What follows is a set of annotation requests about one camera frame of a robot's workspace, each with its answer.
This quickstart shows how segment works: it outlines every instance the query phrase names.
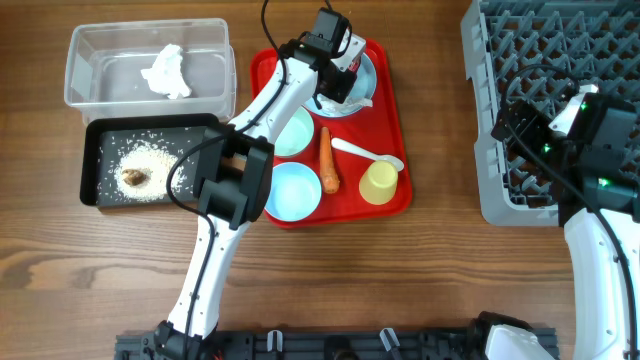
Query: clear plastic container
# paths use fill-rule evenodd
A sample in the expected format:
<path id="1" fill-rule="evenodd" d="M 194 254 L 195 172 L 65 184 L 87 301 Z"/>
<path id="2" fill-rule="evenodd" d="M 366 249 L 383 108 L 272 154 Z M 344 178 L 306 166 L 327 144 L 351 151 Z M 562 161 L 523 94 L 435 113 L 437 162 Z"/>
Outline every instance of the clear plastic container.
<path id="1" fill-rule="evenodd" d="M 182 75 L 191 96 L 169 100 L 152 92 L 140 70 L 168 44 L 183 49 Z M 222 19 L 166 20 L 78 26 L 71 37 L 64 100 L 98 118 L 211 113 L 233 117 L 236 73 Z"/>

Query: spoon handle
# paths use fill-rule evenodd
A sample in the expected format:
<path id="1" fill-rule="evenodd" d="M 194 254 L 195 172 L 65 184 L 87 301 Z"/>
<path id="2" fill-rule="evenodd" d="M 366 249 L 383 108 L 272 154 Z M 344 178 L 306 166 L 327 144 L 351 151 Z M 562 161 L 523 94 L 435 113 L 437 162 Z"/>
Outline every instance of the spoon handle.
<path id="1" fill-rule="evenodd" d="M 371 160 L 378 160 L 380 157 L 370 151 L 367 151 L 361 147 L 355 146 L 349 142 L 346 142 L 342 139 L 333 138 L 331 139 L 331 146 L 334 149 L 342 150 L 344 152 L 348 152 L 354 155 L 366 157 Z"/>

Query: dish rack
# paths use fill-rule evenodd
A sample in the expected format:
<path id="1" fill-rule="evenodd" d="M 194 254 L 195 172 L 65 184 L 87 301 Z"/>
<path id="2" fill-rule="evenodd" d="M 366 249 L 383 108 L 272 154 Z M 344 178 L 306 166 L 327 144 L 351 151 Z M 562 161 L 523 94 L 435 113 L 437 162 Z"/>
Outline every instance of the dish rack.
<path id="1" fill-rule="evenodd" d="M 558 226 L 551 182 L 491 137 L 500 96 L 516 71 L 543 63 L 640 110 L 640 2 L 473 0 L 460 27 L 478 112 L 474 150 L 482 215 L 500 226 Z M 509 103 L 528 100 L 551 119 L 566 105 L 561 95 L 569 80 L 546 77 L 543 70 L 521 80 L 508 89 Z M 638 133 L 640 124 L 629 147 L 640 147 Z M 621 171 L 640 182 L 640 155 L 632 154 Z"/>

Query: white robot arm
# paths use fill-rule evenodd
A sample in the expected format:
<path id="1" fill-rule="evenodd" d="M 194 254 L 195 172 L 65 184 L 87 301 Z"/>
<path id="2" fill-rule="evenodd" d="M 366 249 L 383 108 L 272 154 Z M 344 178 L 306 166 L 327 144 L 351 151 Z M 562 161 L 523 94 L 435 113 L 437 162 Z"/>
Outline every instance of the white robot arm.
<path id="1" fill-rule="evenodd" d="M 268 195 L 273 159 L 273 145 L 268 144 L 275 143 L 295 111 L 315 95 L 323 94 L 337 102 L 346 99 L 355 82 L 365 46 L 363 38 L 351 34 L 351 25 L 346 18 L 332 10 L 321 9 L 313 31 L 304 33 L 298 40 L 291 40 L 280 48 L 283 61 L 277 63 L 271 79 L 253 103 L 228 125 L 220 125 L 211 130 L 210 139 L 213 141 L 221 133 L 232 134 L 233 129 L 247 127 L 244 133 L 233 135 L 236 136 L 233 139 L 227 136 L 227 144 L 221 144 L 225 140 L 219 141 L 218 148 L 202 149 L 200 153 L 194 181 L 198 182 L 198 178 L 205 180 L 199 186 L 194 182 L 194 194 L 200 196 L 198 209 L 207 214 L 216 234 L 205 261 L 212 237 L 208 222 L 199 218 L 198 239 L 180 297 L 168 320 L 160 323 L 155 331 L 155 351 L 162 356 L 177 360 L 210 355 L 205 340 L 217 326 L 222 290 L 233 256 L 240 239 L 249 228 L 249 222 L 262 212 L 261 207 Z M 286 83 L 283 84 L 284 71 Z M 235 153 L 234 147 L 244 152 Z M 222 179 L 219 170 L 211 170 L 212 167 L 220 169 L 222 166 L 221 163 L 213 163 L 237 154 L 245 156 L 246 168 L 230 169 L 225 165 L 224 171 L 234 174 L 240 171 L 242 175 L 231 174 Z M 255 168 L 250 169 L 251 159 L 253 157 L 255 160 L 256 154 L 259 158 L 258 173 L 252 172 Z M 262 178 L 255 180 L 254 175 Z M 251 182 L 253 192 L 247 195 L 242 189 L 246 183 Z M 229 192 L 233 195 L 227 197 L 226 193 Z M 251 216 L 245 214 L 247 207 L 251 208 Z M 204 272 L 200 275 L 205 263 Z M 200 287 L 197 288 L 200 276 Z M 195 303 L 188 334 L 185 336 L 194 293 Z M 183 352 L 185 342 L 189 344 L 187 353 Z"/>
<path id="2" fill-rule="evenodd" d="M 638 299 L 640 224 L 635 223 L 628 214 L 610 210 L 603 210 L 602 213 L 630 259 L 633 289 Z M 630 349 L 629 308 L 624 279 L 611 239 L 596 216 L 586 209 L 576 213 L 565 224 L 564 231 L 571 252 L 576 294 L 576 346 L 573 358 L 624 359 L 624 354 Z M 489 360 L 552 359 L 534 334 L 510 325 L 491 328 L 485 355 Z"/>
<path id="3" fill-rule="evenodd" d="M 577 88 L 577 80 L 572 81 Z M 573 263 L 574 359 L 635 360 L 640 330 L 640 186 L 620 169 L 635 157 L 628 144 L 638 116 L 633 105 L 594 92 L 596 87 L 582 86 L 553 122 L 531 105 L 515 103 L 505 110 L 494 136 L 556 180 L 551 194 Z M 484 324 L 488 359 L 549 358 L 526 331 L 528 325 Z"/>

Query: paper towel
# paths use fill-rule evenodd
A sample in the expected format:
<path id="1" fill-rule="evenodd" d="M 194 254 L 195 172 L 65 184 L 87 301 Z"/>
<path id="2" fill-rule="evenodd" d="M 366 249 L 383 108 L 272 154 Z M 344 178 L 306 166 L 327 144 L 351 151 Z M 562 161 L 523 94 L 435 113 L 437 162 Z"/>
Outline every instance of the paper towel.
<path id="1" fill-rule="evenodd" d="M 330 114 L 350 114 L 362 107 L 373 107 L 371 99 L 354 99 L 347 96 L 344 104 L 339 104 L 323 95 L 318 95 L 318 102 L 322 106 L 322 111 Z"/>
<path id="2" fill-rule="evenodd" d="M 140 72 L 149 83 L 151 91 L 175 100 L 179 96 L 191 95 L 191 89 L 182 78 L 181 64 L 182 48 L 169 44 L 158 54 L 151 69 L 143 69 Z"/>

